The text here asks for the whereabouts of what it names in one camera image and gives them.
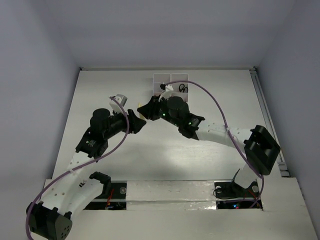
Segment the black handled scissors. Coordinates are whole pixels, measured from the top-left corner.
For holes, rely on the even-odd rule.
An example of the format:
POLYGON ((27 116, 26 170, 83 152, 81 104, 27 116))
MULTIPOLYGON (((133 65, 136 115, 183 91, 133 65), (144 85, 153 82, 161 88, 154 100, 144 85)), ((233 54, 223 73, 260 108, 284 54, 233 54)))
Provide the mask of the black handled scissors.
POLYGON ((189 92, 188 85, 187 85, 187 84, 184 84, 184 83, 181 83, 181 84, 178 86, 178 90, 179 90, 180 93, 188 93, 188 92, 189 92))

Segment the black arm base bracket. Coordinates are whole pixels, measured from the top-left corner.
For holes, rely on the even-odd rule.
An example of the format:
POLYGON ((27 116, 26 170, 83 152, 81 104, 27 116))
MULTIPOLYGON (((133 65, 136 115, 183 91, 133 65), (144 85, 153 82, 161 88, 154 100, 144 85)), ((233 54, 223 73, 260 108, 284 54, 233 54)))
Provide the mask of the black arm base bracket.
POLYGON ((249 190, 252 187, 258 187, 257 181, 252 181, 248 187, 242 187, 235 183, 236 176, 240 170, 238 170, 232 180, 230 181, 218 181, 214 183, 214 190, 212 194, 220 200, 235 200, 245 199, 248 197, 249 190))

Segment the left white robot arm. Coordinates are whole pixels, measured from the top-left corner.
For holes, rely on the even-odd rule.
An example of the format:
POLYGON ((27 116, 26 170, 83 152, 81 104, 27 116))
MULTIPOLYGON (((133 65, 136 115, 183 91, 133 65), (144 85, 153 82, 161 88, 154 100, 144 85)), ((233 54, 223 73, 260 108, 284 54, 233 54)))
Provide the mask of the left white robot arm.
POLYGON ((126 136, 137 134, 145 124, 131 109, 96 109, 66 172, 52 180, 27 207, 28 239, 32 239, 32 233, 47 240, 66 239, 79 213, 96 197, 110 195, 111 177, 90 170, 90 166, 119 148, 117 145, 106 151, 110 138, 121 132, 126 136))

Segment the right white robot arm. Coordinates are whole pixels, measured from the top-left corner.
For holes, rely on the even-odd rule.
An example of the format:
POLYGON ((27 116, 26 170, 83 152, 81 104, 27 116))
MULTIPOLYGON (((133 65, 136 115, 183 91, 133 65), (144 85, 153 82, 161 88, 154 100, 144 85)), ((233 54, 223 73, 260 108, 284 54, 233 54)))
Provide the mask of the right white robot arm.
POLYGON ((245 158, 245 165, 236 172, 230 183, 230 190, 235 196, 246 193, 256 179, 270 175, 281 150, 264 126, 243 129, 214 123, 191 113, 189 105, 178 96, 152 96, 137 111, 147 120, 167 121, 188 139, 214 142, 239 151, 245 158))

